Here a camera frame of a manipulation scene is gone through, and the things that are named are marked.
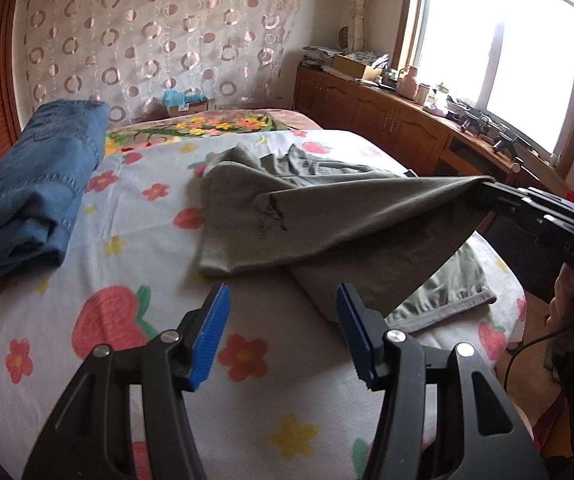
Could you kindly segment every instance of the human hand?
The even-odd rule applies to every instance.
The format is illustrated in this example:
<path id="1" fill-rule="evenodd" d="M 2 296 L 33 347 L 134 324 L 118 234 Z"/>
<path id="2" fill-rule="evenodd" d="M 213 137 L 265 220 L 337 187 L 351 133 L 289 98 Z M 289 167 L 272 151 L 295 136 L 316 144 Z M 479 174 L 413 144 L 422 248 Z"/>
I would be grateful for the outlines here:
<path id="1" fill-rule="evenodd" d="M 548 333 L 571 328 L 552 339 L 552 351 L 563 356 L 574 350 L 574 269 L 568 264 L 560 268 L 554 293 L 546 328 Z"/>

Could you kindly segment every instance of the floor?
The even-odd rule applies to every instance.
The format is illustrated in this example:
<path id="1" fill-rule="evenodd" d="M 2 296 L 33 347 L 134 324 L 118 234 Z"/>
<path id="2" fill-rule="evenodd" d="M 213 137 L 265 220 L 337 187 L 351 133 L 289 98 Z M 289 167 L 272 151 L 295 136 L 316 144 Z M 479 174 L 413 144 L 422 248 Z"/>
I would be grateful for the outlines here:
<path id="1" fill-rule="evenodd" d="M 527 317 L 523 341 L 529 342 L 546 334 L 545 320 L 549 314 L 549 305 L 529 293 L 525 296 Z M 522 352 L 514 360 L 507 382 L 507 394 L 512 402 L 525 412 L 532 426 L 560 392 L 560 386 L 552 380 L 551 372 L 543 367 L 546 348 L 547 343 L 543 342 Z M 505 378 L 510 357 L 506 352 L 496 365 L 496 376 L 501 383 Z M 543 455 L 570 456 L 569 438 L 567 413 L 564 411 L 545 442 Z"/>

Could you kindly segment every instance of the bed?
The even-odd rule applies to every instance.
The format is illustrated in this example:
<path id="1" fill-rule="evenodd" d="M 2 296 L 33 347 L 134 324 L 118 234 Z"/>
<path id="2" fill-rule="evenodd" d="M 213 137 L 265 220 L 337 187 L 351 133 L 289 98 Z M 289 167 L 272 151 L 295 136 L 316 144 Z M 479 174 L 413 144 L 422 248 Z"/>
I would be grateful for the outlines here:
<path id="1" fill-rule="evenodd" d="M 110 130 L 58 269 L 0 282 L 0 463 L 14 478 L 82 359 L 119 334 L 123 348 L 174 328 L 214 283 L 195 270 L 199 184 L 215 154 L 249 142 L 403 174 L 350 132 L 320 130 L 285 110 L 206 112 Z M 498 299 L 416 333 L 421 343 L 470 342 L 493 365 L 522 339 L 523 289 L 474 233 L 470 244 Z M 209 380 L 187 410 L 209 479 L 360 478 L 382 396 L 356 377 L 337 329 L 286 272 L 225 280 L 232 310 Z M 134 459 L 151 478 L 140 393 L 131 392 Z M 427 392 L 424 443 L 435 432 Z"/>

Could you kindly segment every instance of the blue gripper pad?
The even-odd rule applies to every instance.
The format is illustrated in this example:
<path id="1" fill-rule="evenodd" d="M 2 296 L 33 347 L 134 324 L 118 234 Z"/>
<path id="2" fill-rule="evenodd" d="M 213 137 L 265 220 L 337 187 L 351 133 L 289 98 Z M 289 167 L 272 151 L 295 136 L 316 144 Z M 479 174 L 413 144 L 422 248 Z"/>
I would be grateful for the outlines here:
<path id="1" fill-rule="evenodd" d="M 336 289 L 336 312 L 352 354 L 358 378 L 372 390 L 380 390 L 384 364 L 382 337 L 388 326 L 380 312 L 367 308 L 351 283 Z"/>
<path id="2" fill-rule="evenodd" d="M 186 333 L 181 332 L 183 338 L 181 343 L 189 346 L 188 354 L 191 356 L 191 367 L 187 376 L 190 391 L 198 389 L 198 386 L 209 377 L 213 358 L 229 318 L 229 305 L 227 285 L 221 283 L 214 286 L 203 307 L 195 311 L 196 315 Z"/>

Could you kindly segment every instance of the cabinet door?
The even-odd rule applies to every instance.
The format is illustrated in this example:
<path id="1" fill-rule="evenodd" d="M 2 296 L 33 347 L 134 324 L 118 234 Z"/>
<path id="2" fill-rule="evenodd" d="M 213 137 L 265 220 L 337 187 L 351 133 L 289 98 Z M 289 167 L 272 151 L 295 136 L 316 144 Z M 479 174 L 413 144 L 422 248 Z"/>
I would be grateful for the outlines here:
<path id="1" fill-rule="evenodd" d="M 296 111 L 307 115 L 307 117 L 316 122 L 318 121 L 318 116 L 315 105 L 320 79 L 320 72 L 299 67 L 296 72 L 296 86 L 293 96 L 293 104 Z"/>
<path id="2" fill-rule="evenodd" d="M 387 152 L 389 122 L 395 101 L 368 88 L 359 88 L 353 103 L 351 131 Z"/>
<path id="3" fill-rule="evenodd" d="M 400 106 L 389 129 L 387 152 L 420 176 L 432 176 L 449 136 L 447 127 L 419 110 Z"/>
<path id="4" fill-rule="evenodd" d="M 326 130 L 347 129 L 347 109 L 352 84 L 334 76 L 323 75 L 320 82 L 318 124 Z"/>

